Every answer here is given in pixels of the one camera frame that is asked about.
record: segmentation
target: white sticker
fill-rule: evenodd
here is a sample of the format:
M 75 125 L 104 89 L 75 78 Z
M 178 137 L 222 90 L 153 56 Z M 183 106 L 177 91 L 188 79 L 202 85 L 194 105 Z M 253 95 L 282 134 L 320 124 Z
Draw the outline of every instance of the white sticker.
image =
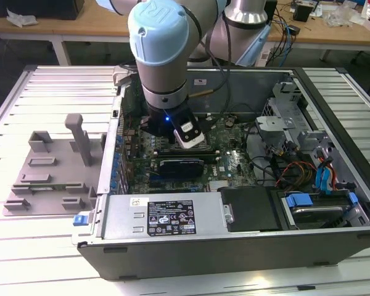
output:
M 181 129 L 184 131 L 184 133 L 187 133 L 193 129 L 193 124 L 191 122 L 185 123 L 184 125 L 181 125 Z
M 130 207 L 146 207 L 148 202 L 148 197 L 132 197 L 130 199 Z
M 195 79 L 195 85 L 207 85 L 207 79 Z

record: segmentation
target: wooden table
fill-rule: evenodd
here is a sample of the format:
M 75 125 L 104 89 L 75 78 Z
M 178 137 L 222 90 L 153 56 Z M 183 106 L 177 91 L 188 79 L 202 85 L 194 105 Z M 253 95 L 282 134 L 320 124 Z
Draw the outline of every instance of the wooden table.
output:
M 2 39 L 50 41 L 59 65 L 71 65 L 64 41 L 129 42 L 127 18 L 100 7 L 95 0 L 85 0 L 76 20 L 38 18 L 38 25 L 19 28 L 0 18 Z
M 305 49 L 336 49 L 370 51 L 370 31 L 353 24 L 352 27 L 329 28 L 322 18 L 309 18 L 306 23 L 293 21 L 292 14 L 281 10 L 289 0 L 279 0 L 280 14 L 289 25 L 301 29 L 294 47 Z M 86 0 L 76 20 L 39 18 L 39 24 L 18 28 L 0 18 L 0 37 L 3 39 L 30 39 L 52 42 L 60 65 L 70 65 L 64 41 L 128 42 L 127 18 L 100 7 L 95 0 Z M 281 39 L 281 30 L 274 24 L 263 50 L 270 51 Z

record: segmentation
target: motherboard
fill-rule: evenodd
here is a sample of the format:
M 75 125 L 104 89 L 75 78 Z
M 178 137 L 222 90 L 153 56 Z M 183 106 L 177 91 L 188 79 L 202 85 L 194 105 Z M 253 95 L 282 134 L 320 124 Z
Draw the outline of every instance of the motherboard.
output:
M 129 194 L 211 192 L 221 187 L 256 184 L 242 148 L 244 124 L 221 118 L 205 135 L 204 142 L 184 150 L 178 143 L 170 144 L 166 138 L 142 131 L 141 119 L 126 118 L 123 128 L 118 129 L 122 153 L 126 155 Z M 119 192 L 113 179 L 111 193 Z

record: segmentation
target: slotted metal worktable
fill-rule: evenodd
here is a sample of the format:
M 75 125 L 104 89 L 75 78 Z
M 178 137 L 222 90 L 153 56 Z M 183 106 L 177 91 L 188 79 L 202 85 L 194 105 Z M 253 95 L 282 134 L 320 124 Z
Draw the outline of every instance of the slotted metal worktable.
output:
M 47 130 L 53 139 L 70 138 L 65 117 L 79 112 L 90 138 L 107 131 L 116 93 L 112 71 L 25 71 L 0 109 L 0 296 L 370 295 L 370 249 L 338 266 L 107 282 L 72 246 L 72 216 L 3 216 L 3 202 L 27 156 L 33 130 Z M 370 98 L 360 88 L 352 89 L 347 83 L 352 79 L 334 69 L 306 71 L 370 161 Z M 299 285 L 316 289 L 299 291 Z
M 370 163 L 370 97 L 347 73 L 330 68 L 308 69 L 306 73 Z M 308 111 L 316 126 L 323 129 L 314 111 L 310 107 Z

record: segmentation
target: light blue robot joint cap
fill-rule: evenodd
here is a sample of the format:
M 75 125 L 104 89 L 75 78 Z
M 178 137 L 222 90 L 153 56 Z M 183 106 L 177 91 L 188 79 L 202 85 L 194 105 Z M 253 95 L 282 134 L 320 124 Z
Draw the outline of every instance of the light blue robot joint cap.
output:
M 128 19 L 130 48 L 148 66 L 170 63 L 182 53 L 189 37 L 184 8 L 173 0 L 140 2 Z

